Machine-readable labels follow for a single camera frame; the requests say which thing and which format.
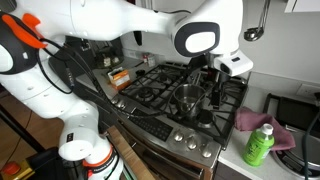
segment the gas stove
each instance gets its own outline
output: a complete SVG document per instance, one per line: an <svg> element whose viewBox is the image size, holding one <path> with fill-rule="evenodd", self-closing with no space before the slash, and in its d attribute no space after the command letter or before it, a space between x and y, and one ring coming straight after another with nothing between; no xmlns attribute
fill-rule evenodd
<svg viewBox="0 0 320 180"><path fill-rule="evenodd" d="M164 112L154 118L119 115L120 121L142 142L170 154L213 168L221 149L226 149L234 125L235 111L246 92L246 82L231 78L221 87L218 109L211 105L214 77L208 69L194 71L185 77L187 66L166 63L150 70L128 87L120 90L113 102L136 115ZM192 120L175 118L179 114L172 94L182 84L196 84L206 91L203 109Z"/></svg>

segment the metal pot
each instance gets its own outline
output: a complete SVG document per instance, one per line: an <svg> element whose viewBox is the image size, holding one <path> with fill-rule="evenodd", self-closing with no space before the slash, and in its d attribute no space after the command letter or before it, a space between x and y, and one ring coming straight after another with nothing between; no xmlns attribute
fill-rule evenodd
<svg viewBox="0 0 320 180"><path fill-rule="evenodd" d="M173 94L179 113L187 118L196 117L203 106L205 92L202 87L194 84L179 86Z"/></svg>

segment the plastic bottle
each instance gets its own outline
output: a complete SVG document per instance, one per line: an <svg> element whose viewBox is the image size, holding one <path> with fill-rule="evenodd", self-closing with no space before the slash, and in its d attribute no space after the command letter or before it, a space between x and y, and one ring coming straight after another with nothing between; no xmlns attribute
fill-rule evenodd
<svg viewBox="0 0 320 180"><path fill-rule="evenodd" d="M264 124L251 133L243 154L243 159L247 164L260 166L263 163L274 144L272 132L273 127L270 124Z"/></svg>

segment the dish towel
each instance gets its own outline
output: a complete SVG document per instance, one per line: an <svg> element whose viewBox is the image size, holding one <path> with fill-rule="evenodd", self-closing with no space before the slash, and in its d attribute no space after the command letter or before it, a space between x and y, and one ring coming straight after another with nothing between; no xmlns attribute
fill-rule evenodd
<svg viewBox="0 0 320 180"><path fill-rule="evenodd" d="M253 131L264 123L273 127L274 145L272 151L294 148L296 143L292 134L282 127L273 116L264 113L256 113L247 107L241 107L236 111L235 128L239 131Z"/></svg>

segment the small box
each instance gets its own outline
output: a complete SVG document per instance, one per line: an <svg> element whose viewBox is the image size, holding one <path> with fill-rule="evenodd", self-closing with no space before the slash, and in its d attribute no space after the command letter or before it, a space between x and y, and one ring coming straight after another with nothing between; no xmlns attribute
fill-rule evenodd
<svg viewBox="0 0 320 180"><path fill-rule="evenodd" d="M121 90L131 83L128 70L124 70L122 67L109 72L108 77L112 87L116 90Z"/></svg>

